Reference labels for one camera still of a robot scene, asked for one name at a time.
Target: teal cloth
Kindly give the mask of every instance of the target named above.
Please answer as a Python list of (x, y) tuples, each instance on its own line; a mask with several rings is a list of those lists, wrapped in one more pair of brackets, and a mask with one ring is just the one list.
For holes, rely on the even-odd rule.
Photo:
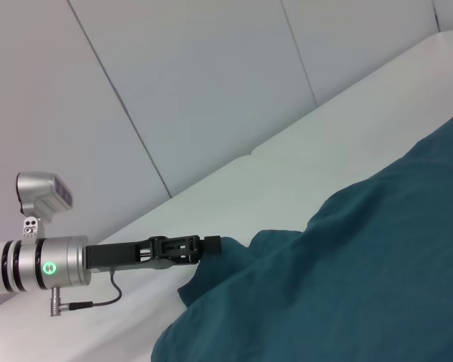
[(153, 361), (453, 361), (453, 119), (305, 232), (222, 246)]

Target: green status light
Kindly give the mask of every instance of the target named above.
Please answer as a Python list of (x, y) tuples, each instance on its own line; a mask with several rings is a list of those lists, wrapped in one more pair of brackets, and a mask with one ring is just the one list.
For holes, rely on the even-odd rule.
[(57, 267), (52, 262), (46, 262), (44, 266), (42, 266), (42, 270), (45, 274), (52, 275), (57, 270)]

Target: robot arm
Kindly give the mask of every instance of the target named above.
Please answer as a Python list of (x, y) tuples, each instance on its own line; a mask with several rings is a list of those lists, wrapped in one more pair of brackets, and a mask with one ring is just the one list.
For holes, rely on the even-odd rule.
[[(116, 271), (197, 264), (204, 252), (221, 253), (220, 237), (152, 237), (120, 244), (89, 245), (85, 236), (45, 238), (44, 223), (54, 213), (72, 208), (72, 193), (53, 173), (19, 173), (17, 196), (23, 221), (22, 240), (0, 243), (0, 293), (52, 290), (51, 316), (112, 304), (122, 292), (113, 280)], [(109, 272), (119, 291), (113, 301), (62, 304), (60, 288), (89, 285), (91, 275)]]

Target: black cable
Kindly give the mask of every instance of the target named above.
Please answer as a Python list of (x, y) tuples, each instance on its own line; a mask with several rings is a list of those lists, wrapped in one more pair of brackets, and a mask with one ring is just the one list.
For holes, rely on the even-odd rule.
[(86, 308), (92, 308), (92, 307), (102, 307), (102, 306), (105, 306), (105, 305), (111, 305), (113, 303), (116, 303), (118, 300), (120, 300), (121, 297), (122, 297), (121, 288), (119, 288), (118, 284), (116, 284), (116, 282), (114, 281), (114, 271), (113, 270), (110, 272), (110, 274), (111, 274), (111, 284), (119, 293), (119, 295), (116, 298), (114, 298), (113, 300), (109, 300), (107, 302), (101, 302), (101, 303), (93, 303), (93, 302), (69, 303), (69, 310), (70, 311), (77, 311), (79, 309), (86, 309)]
[(122, 291), (121, 291), (121, 288), (118, 287), (118, 284), (116, 284), (116, 282), (114, 281), (114, 271), (112, 270), (110, 272), (110, 274), (111, 274), (111, 284), (118, 291), (118, 293), (119, 293), (118, 296), (116, 298), (114, 298), (113, 300), (110, 300), (108, 302), (92, 303), (93, 307), (102, 307), (104, 305), (110, 305), (110, 304), (116, 303), (118, 300), (121, 299)]

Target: white padded wall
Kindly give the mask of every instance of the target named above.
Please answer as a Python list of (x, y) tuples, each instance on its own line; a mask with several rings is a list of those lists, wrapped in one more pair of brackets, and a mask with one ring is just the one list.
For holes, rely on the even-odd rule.
[(168, 200), (65, 1), (0, 0), (0, 241), (21, 237), (22, 170), (72, 190), (46, 236), (100, 241)]
[(453, 0), (434, 0), (442, 32), (453, 30)]
[(173, 195), (315, 108), (279, 0), (72, 0)]
[(432, 0), (283, 2), (318, 105), (437, 31)]

